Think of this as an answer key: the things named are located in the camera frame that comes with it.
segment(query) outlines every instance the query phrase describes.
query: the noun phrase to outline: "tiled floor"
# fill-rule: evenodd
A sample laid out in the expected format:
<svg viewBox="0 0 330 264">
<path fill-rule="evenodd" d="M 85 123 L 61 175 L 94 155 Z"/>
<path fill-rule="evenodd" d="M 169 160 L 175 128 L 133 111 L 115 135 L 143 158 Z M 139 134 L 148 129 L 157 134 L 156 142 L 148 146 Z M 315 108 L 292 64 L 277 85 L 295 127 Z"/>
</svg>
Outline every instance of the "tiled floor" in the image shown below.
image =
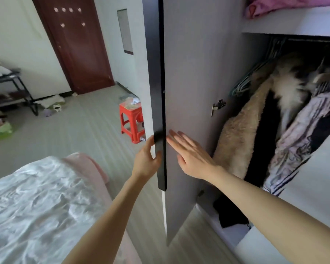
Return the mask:
<svg viewBox="0 0 330 264">
<path fill-rule="evenodd" d="M 118 86 L 67 98 L 62 112 L 35 117 L 27 107 L 9 113 L 15 132 L 0 141 L 0 178 L 49 155 L 65 157 L 81 151 L 109 175 L 112 198 L 129 178 L 133 158 L 143 143 L 134 145 L 120 132 Z M 169 247 L 166 246 L 162 195 L 154 176 L 136 201 L 128 234 L 143 264 L 237 263 L 235 257 L 197 210 L 193 210 Z"/>
</svg>

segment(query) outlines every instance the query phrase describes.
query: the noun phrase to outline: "beige fur coat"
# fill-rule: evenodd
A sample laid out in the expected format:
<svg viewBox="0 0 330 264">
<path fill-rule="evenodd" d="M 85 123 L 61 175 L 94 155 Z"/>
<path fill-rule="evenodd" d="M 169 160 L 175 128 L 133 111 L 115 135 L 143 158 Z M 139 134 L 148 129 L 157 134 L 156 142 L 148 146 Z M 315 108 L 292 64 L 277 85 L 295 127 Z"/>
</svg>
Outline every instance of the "beige fur coat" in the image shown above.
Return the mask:
<svg viewBox="0 0 330 264">
<path fill-rule="evenodd" d="M 256 130 L 273 80 L 263 82 L 236 117 L 221 132 L 213 159 L 229 173 L 244 179 L 251 162 Z"/>
</svg>

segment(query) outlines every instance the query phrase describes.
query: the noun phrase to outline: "wardrobe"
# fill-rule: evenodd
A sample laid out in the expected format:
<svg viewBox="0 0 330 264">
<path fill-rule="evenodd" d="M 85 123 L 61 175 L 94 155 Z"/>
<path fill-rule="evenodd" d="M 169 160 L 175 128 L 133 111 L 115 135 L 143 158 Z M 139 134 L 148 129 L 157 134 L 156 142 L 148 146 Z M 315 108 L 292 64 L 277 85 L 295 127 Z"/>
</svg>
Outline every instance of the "wardrobe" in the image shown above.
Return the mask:
<svg viewBox="0 0 330 264">
<path fill-rule="evenodd" d="M 165 232 L 169 244 L 196 206 L 243 262 L 286 263 L 277 251 L 270 262 L 260 259 L 265 245 L 272 245 L 254 227 L 220 226 L 212 205 L 220 192 L 185 175 L 176 152 L 164 140 L 169 129 L 181 130 L 212 155 L 224 123 L 247 102 L 246 98 L 232 97 L 232 88 L 264 59 L 273 36 L 302 43 L 330 39 L 330 7 L 284 9 L 253 20 L 244 18 L 245 7 L 246 0 L 143 0 L 155 148 L 164 152 L 158 183 L 163 191 Z M 320 147 L 322 153 L 313 156 L 313 163 L 325 165 L 322 159 L 330 151 L 330 146 L 325 146 L 328 141 L 330 136 Z M 298 182 L 304 190 L 308 191 L 309 184 L 314 189 L 314 182 L 306 175 L 299 176 L 303 179 L 306 181 Z M 300 196 L 293 190 L 286 188 L 281 198 L 299 205 Z M 311 206 L 304 203 L 299 208 L 308 212 L 313 210 Z M 315 210 L 320 206 L 323 204 L 317 204 Z M 330 226 L 328 219 L 319 220 Z M 261 243 L 259 249 L 255 239 Z M 250 258 L 247 248 L 260 254 Z"/>
</svg>

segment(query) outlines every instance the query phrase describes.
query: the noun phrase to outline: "pink blanket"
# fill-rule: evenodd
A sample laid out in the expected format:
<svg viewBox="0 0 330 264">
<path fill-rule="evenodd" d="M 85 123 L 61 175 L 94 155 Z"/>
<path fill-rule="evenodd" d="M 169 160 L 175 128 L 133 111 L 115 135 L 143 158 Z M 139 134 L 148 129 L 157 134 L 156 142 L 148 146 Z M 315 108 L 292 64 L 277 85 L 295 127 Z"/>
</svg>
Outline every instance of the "pink blanket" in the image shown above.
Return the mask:
<svg viewBox="0 0 330 264">
<path fill-rule="evenodd" d="M 246 17 L 251 19 L 282 8 L 330 6 L 330 0 L 250 0 Z"/>
</svg>

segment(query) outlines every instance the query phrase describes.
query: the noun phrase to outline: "door frame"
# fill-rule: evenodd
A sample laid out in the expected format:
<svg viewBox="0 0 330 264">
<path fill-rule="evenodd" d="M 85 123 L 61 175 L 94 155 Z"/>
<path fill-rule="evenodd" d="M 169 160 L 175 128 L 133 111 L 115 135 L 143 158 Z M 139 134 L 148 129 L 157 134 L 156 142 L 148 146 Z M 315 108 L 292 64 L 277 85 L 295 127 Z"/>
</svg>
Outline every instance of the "door frame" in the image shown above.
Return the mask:
<svg viewBox="0 0 330 264">
<path fill-rule="evenodd" d="M 163 161 L 158 169 L 158 187 L 166 191 L 166 125 L 163 0 L 142 0 L 155 150 Z"/>
<path fill-rule="evenodd" d="M 68 84 L 69 84 L 71 90 L 72 90 L 73 92 L 76 92 L 76 93 L 79 94 L 79 90 L 78 90 L 78 88 L 74 85 L 73 80 L 71 79 L 71 76 L 70 76 L 70 74 L 69 74 L 69 72 L 68 72 L 68 69 L 67 69 L 67 67 L 66 67 L 66 64 L 65 64 L 64 61 L 63 61 L 63 58 L 62 58 L 62 55 L 61 55 L 60 50 L 59 50 L 59 48 L 58 48 L 58 45 L 57 45 L 56 41 L 54 40 L 54 36 L 53 36 L 53 34 L 52 34 L 52 31 L 50 30 L 50 27 L 49 27 L 48 21 L 47 21 L 46 17 L 44 16 L 43 8 L 40 6 L 38 0 L 32 0 L 32 1 L 33 1 L 34 6 L 35 6 L 35 9 L 36 9 L 36 11 L 37 11 L 37 13 L 38 13 L 38 15 L 39 15 L 39 18 L 40 18 L 40 20 L 41 20 L 41 22 L 42 22 L 42 24 L 43 24 L 43 27 L 44 27 L 44 29 L 45 29 L 45 32 L 46 32 L 46 34 L 48 35 L 49 41 L 50 41 L 50 43 L 51 43 L 51 45 L 52 45 L 52 47 L 53 47 L 53 50 L 54 50 L 54 52 L 55 52 L 55 54 L 56 54 L 56 57 L 57 57 L 57 59 L 58 59 L 58 61 L 59 61 L 59 63 L 60 63 L 60 66 L 61 66 L 61 68 L 62 68 L 62 71 L 63 71 L 63 73 L 64 73 L 64 75 L 65 75 L 65 77 L 66 77 L 66 79 L 67 79 L 67 82 L 68 82 Z M 97 15 L 97 20 L 98 20 L 98 23 L 99 23 L 99 31 L 100 31 L 100 34 L 99 34 L 99 35 L 101 35 L 101 39 L 102 39 L 103 42 L 104 42 L 104 46 L 103 46 L 104 50 L 103 50 L 102 53 L 104 54 L 104 57 L 106 57 L 106 59 L 107 59 L 109 65 L 110 65 L 109 58 L 108 58 L 108 54 L 107 54 L 107 52 L 106 52 L 106 47 L 105 47 L 105 41 L 104 41 L 103 33 L 102 33 L 102 31 L 101 31 L 101 27 L 100 27 L 100 21 L 99 21 L 98 13 L 97 13 L 97 10 L 96 10 L 96 7 L 95 7 L 95 3 L 94 3 L 94 13 Z M 112 81 L 114 81 L 114 77 L 113 77 L 113 73 L 112 73 L 112 71 L 111 71 L 111 68 L 110 68 L 110 73 L 111 73 L 111 79 L 112 79 Z"/>
</svg>

